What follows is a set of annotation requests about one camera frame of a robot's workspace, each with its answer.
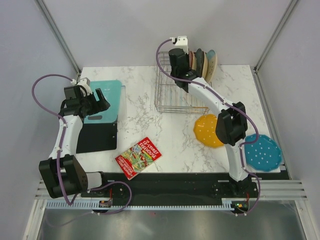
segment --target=yellow plate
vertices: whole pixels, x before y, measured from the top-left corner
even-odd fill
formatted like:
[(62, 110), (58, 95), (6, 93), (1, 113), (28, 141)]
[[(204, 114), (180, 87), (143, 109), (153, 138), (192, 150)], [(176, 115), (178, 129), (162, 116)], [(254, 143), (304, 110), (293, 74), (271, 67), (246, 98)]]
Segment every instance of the yellow plate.
[(194, 123), (195, 138), (205, 146), (218, 148), (224, 145), (216, 135), (217, 120), (215, 115), (208, 114), (199, 117)]

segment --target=table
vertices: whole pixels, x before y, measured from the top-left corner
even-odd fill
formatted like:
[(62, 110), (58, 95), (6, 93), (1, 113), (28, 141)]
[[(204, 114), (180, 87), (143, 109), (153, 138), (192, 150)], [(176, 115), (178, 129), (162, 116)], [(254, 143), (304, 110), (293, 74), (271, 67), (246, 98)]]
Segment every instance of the table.
[[(144, 173), (229, 171), (224, 147), (210, 148), (196, 140), (193, 127), (200, 114), (157, 112), (154, 105), (155, 66), (84, 67), (81, 78), (120, 80), (125, 86), (125, 103), (120, 106), (124, 117), (118, 121), (117, 149), (77, 154), (77, 160), (86, 172), (122, 172), (115, 157), (145, 137), (151, 139), (162, 157)], [(270, 136), (249, 65), (218, 66), (212, 87), (229, 100), (242, 102), (259, 133)], [(253, 133), (248, 122), (247, 136)]]

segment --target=metal dish rack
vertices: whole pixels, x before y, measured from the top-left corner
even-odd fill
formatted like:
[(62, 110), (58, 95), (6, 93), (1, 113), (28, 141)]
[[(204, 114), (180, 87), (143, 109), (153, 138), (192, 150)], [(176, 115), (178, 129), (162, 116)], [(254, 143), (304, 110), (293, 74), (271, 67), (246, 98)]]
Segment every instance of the metal dish rack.
[[(171, 73), (168, 52), (159, 52), (158, 59), (162, 68)], [(158, 66), (155, 72), (154, 105), (161, 113), (197, 113), (206, 114), (209, 108), (200, 100), (186, 93), (175, 84), (175, 81), (165, 76)]]

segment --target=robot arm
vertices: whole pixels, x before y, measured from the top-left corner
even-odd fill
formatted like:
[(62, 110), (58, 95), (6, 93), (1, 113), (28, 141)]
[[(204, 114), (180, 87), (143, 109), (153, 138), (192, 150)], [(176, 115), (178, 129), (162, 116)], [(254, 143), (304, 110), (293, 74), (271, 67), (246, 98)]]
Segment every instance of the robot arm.
[[(89, 79), (81, 79), (79, 82), (73, 82), (73, 85), (64, 88), (65, 100), (61, 104), (59, 115), (63, 117), (65, 123), (62, 119), (59, 120), (55, 146), (49, 158), (39, 163), (40, 174), (52, 198), (63, 196), (58, 171), (63, 171), (61, 176), (67, 195), (82, 193), (102, 184), (101, 174), (86, 173), (75, 156), (84, 118), (107, 110), (110, 104), (100, 89), (95, 90), (99, 99), (96, 100)], [(58, 150), (60, 150), (60, 169), (57, 169)]]
[[(198, 77), (193, 80), (193, 82), (198, 82), (202, 83), (204, 85), (207, 85), (207, 82), (203, 77)], [(208, 89), (203, 88), (199, 85), (196, 84), (189, 84), (188, 86), (189, 93), (194, 95), (197, 99), (201, 100), (212, 112), (214, 115), (218, 116), (218, 124), (216, 128), (216, 134), (218, 138), (221, 139), (221, 136), (219, 137), (219, 121), (222, 121), (223, 118), (219, 118), (219, 115), (222, 112), (228, 112), (229, 108), (223, 104), (216, 96), (214, 96)], [(232, 105), (233, 103), (224, 97), (222, 97), (226, 103), (229, 103)], [(248, 173), (246, 173), (243, 169), (243, 166), (241, 164), (241, 159), (240, 159), (240, 153), (239, 153), (239, 145), (243, 142), (244, 140), (238, 140), (235, 145), (231, 144), (226, 144), (226, 141), (222, 141), (225, 145), (226, 153), (228, 156), (228, 161), (229, 161), (229, 175), (232, 179), (235, 181), (242, 181), (244, 180), (247, 176)]]
[(169, 51), (171, 76), (176, 79), (188, 80), (188, 82), (176, 79), (174, 81), (178, 87), (201, 100), (217, 116), (215, 132), (219, 140), (225, 144), (229, 161), (229, 175), (235, 182), (243, 181), (247, 178), (248, 173), (244, 170), (246, 161), (242, 166), (239, 147), (246, 136), (247, 119), (226, 104), (243, 112), (246, 112), (245, 106), (241, 102), (232, 103), (216, 91), (214, 91), (216, 93), (214, 95), (209, 90), (213, 90), (213, 88), (207, 84), (205, 79), (199, 77), (195, 70), (190, 69), (187, 36), (178, 36), (178, 38), (171, 38), (171, 40), (176, 47)]

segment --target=book cover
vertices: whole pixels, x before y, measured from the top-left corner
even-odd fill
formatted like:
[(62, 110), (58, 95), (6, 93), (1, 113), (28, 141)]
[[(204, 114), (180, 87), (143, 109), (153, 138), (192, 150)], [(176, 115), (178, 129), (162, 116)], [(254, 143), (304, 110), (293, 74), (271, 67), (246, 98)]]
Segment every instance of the book cover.
[(162, 155), (146, 137), (115, 158), (125, 176), (131, 180)]

